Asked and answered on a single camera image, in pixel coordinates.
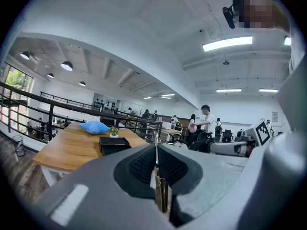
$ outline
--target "desk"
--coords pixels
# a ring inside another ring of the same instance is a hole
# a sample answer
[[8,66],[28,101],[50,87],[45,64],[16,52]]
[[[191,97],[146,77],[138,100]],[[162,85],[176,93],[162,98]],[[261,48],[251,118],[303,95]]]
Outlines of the desk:
[[180,130],[181,133],[184,134],[184,135],[187,134],[187,128],[186,128],[186,127],[176,126],[175,129],[176,129],[176,130]]
[[[52,186],[56,179],[50,172],[70,173],[86,162],[102,157],[99,137],[109,136],[109,133],[91,135],[74,122],[46,144],[33,161],[41,166],[48,184]],[[120,129],[118,137],[124,137],[132,148],[148,144],[129,129]]]
[[170,135],[169,135],[169,134],[178,135],[178,134],[181,133],[181,130],[164,129],[164,128],[162,128],[162,129],[161,129],[161,133],[167,134],[166,141],[169,141],[169,139],[170,139]]

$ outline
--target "blue cushion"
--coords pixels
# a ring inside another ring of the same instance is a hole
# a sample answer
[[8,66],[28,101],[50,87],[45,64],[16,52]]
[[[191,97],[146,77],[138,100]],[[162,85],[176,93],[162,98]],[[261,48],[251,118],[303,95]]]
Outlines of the blue cushion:
[[86,123],[79,124],[79,126],[87,133],[90,133],[92,135],[100,135],[106,133],[110,129],[105,124],[99,121],[89,121]]

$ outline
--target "person's hair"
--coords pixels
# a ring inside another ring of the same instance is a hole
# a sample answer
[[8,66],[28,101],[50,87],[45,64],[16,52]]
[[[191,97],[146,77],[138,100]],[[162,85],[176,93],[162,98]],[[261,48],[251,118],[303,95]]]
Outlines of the person's hair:
[[191,118],[190,118],[190,121],[191,121],[192,119],[194,119],[194,121],[195,121],[195,118],[196,118],[195,114],[192,114],[192,115],[191,115]]
[[210,111],[210,107],[208,105],[203,105],[201,109],[207,109],[208,111]]

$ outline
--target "black box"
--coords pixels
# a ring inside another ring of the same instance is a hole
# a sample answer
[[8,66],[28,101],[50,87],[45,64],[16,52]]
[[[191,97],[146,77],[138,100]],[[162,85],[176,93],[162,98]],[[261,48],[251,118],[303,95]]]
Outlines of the black box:
[[129,142],[125,138],[107,137],[100,137],[99,147],[103,156],[131,148]]

